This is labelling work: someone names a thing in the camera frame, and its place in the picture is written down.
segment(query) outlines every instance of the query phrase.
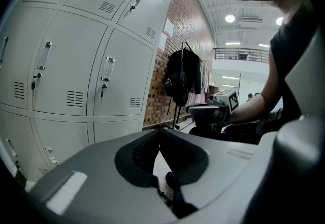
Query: black t-shirt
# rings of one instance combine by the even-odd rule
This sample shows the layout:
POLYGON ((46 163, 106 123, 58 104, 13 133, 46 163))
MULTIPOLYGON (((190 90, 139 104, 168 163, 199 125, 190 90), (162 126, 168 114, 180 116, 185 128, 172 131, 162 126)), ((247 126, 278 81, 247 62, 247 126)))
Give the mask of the black t-shirt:
POLYGON ((282 25, 271 40, 271 50, 283 97, 282 123, 301 116, 299 106, 284 79, 303 55, 316 28, 315 13, 310 7, 301 5, 291 21, 282 25))

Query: black jacket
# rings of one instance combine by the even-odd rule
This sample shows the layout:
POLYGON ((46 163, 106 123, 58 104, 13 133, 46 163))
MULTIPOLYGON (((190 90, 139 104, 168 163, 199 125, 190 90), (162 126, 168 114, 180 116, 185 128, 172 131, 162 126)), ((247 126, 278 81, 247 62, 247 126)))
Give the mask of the black jacket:
MULTIPOLYGON (((168 62, 165 79, 168 78, 181 60, 181 51, 175 51, 168 62)), ((200 58, 193 52, 183 50, 184 73, 187 86, 191 87, 194 83, 195 94, 201 93, 201 72, 200 58)))

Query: locker handle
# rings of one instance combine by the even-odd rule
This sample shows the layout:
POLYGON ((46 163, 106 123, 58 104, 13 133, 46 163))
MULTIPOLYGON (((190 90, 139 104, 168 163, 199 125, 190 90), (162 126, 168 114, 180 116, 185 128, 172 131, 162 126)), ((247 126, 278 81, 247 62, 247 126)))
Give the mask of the locker handle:
POLYGON ((141 0, 135 0, 135 2, 130 5, 131 7, 130 7, 130 11, 128 13, 134 11, 139 6, 140 2, 141 2, 141 0))
POLYGON ((103 70, 103 73, 101 76, 101 80, 111 81, 114 62, 115 62, 114 58, 106 57, 105 66, 104 66, 104 70, 103 70))
POLYGON ((53 154, 53 149, 51 147, 44 147, 45 150, 48 152, 49 156, 50 156, 50 160, 53 164, 56 164, 58 165, 58 161, 57 159, 54 157, 54 154, 53 154))
POLYGON ((45 70, 46 59, 47 59, 47 56, 49 55, 51 47, 52 47, 52 42, 46 42, 41 59, 40 59, 40 63, 38 65, 38 68, 40 70, 45 70))
POLYGON ((9 40, 9 37, 8 36, 5 36, 4 43, 2 45, 1 53, 0 53, 0 62, 3 62, 3 60, 4 60, 4 55, 5 55, 5 50, 6 50, 6 46, 7 46, 8 40, 9 40))
POLYGON ((8 143, 8 146, 9 146, 9 148, 10 148, 10 151, 11 151, 12 155, 13 155, 14 157, 18 157, 18 155, 16 154, 16 152, 15 152, 15 150, 14 150, 14 147, 12 146, 12 143, 11 143, 10 139, 7 139, 7 138, 6 138, 6 142, 8 143))

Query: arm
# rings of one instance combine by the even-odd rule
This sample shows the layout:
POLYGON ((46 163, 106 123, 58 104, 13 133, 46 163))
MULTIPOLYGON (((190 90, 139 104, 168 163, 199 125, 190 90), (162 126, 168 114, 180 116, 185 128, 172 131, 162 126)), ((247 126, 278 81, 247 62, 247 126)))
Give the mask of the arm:
POLYGON ((272 51, 269 51, 269 77, 262 92, 249 102, 240 105, 231 115, 228 124, 246 123, 260 119, 272 111, 281 98, 278 72, 272 51))

